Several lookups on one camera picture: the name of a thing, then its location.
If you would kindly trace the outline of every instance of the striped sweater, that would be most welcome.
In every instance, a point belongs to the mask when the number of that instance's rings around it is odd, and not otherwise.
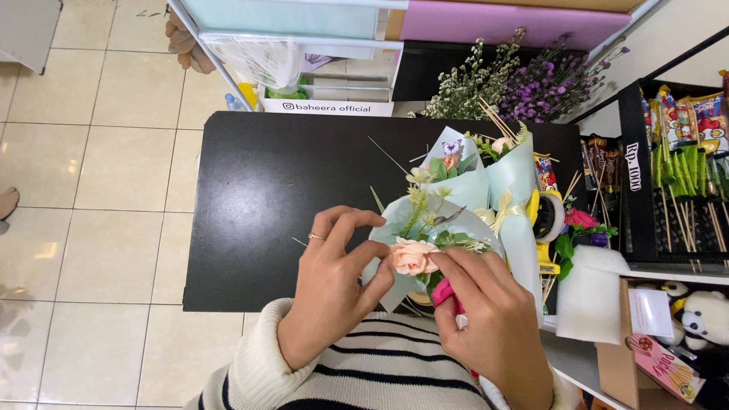
[[[232,363],[214,372],[184,410],[509,409],[496,386],[485,381],[479,387],[468,369],[443,352],[435,322],[425,318],[370,313],[291,372],[276,331],[292,304],[293,299],[269,303]],[[556,375],[554,384],[552,410],[566,410]]]

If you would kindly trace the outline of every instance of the ribbon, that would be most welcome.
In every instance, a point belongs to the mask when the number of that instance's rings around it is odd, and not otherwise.
[[[499,230],[501,230],[501,226],[504,225],[504,218],[506,218],[507,215],[526,215],[524,205],[508,207],[511,200],[511,191],[504,190],[501,198],[499,198],[500,211],[494,212],[493,209],[476,209],[475,211],[475,214],[478,215],[483,222],[488,224],[488,227],[494,232],[496,238],[499,237]]]

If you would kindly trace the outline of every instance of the pink board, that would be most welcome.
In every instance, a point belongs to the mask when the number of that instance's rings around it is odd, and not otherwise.
[[[568,49],[592,50],[630,21],[630,15],[619,13],[410,0],[400,39],[473,43],[481,37],[496,45],[523,26],[525,47],[543,48],[570,32]]]

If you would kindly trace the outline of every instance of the woman's left hand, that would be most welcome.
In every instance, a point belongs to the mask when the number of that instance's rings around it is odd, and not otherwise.
[[[294,306],[278,325],[281,354],[292,371],[352,331],[392,287],[387,245],[366,241],[349,254],[344,250],[354,229],[365,225],[385,225],[385,218],[344,205],[314,217],[311,232],[324,239],[309,240],[299,259]],[[374,258],[381,259],[377,273],[361,287],[357,278]]]

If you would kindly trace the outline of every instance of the table top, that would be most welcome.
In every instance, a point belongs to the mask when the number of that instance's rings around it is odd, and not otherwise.
[[[216,112],[205,124],[183,305],[195,312],[260,312],[293,297],[313,216],[345,204],[378,211],[406,194],[404,169],[444,127],[500,137],[491,121]],[[582,169],[576,125],[528,124],[552,153],[560,191]],[[584,191],[580,179],[576,192]],[[348,250],[370,228],[352,236]]]

